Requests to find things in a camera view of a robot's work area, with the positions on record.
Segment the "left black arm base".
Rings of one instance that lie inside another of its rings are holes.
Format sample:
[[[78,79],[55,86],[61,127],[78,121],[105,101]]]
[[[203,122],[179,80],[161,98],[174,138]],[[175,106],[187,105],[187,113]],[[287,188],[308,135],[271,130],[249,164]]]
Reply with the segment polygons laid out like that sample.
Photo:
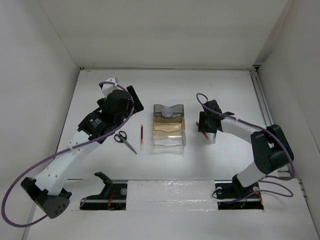
[[[128,181],[113,181],[102,172],[96,172],[94,175],[102,180],[104,187],[99,194],[82,198],[79,209],[83,211],[125,211]]]

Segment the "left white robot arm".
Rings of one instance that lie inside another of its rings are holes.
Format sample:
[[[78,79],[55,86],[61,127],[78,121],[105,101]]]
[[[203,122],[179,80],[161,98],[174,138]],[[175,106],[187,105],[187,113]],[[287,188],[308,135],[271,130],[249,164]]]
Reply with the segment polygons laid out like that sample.
[[[97,101],[98,108],[78,125],[65,152],[35,177],[26,177],[21,187],[51,219],[61,215],[70,204],[72,193],[64,189],[80,163],[109,136],[118,131],[133,114],[144,110],[133,86],[117,88]]]

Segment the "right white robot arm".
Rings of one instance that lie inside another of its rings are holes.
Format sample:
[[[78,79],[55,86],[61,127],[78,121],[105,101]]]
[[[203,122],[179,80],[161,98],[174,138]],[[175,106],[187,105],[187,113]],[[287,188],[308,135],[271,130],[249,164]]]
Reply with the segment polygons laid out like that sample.
[[[230,184],[217,186],[212,196],[215,199],[231,199],[239,202],[258,194],[259,182],[271,177],[271,173],[292,165],[294,155],[282,128],[273,124],[259,126],[234,116],[232,112],[222,112],[216,100],[201,103],[198,131],[216,135],[217,132],[231,134],[252,147],[253,162],[243,171],[233,176]]]

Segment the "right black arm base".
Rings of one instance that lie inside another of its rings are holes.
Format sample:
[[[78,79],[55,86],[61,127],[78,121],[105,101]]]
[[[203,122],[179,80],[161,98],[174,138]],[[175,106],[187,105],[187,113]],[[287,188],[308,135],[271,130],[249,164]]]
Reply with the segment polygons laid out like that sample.
[[[232,180],[216,180],[212,197],[218,210],[264,210],[259,184],[242,187],[235,177]]]

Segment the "small clear clip jar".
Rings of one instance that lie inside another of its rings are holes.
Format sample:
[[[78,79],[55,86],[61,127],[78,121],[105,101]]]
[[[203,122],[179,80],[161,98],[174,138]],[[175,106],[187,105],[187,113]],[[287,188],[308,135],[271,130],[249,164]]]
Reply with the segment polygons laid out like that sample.
[[[169,106],[165,106],[161,110],[161,115],[163,118],[171,119],[173,117],[173,109]]]

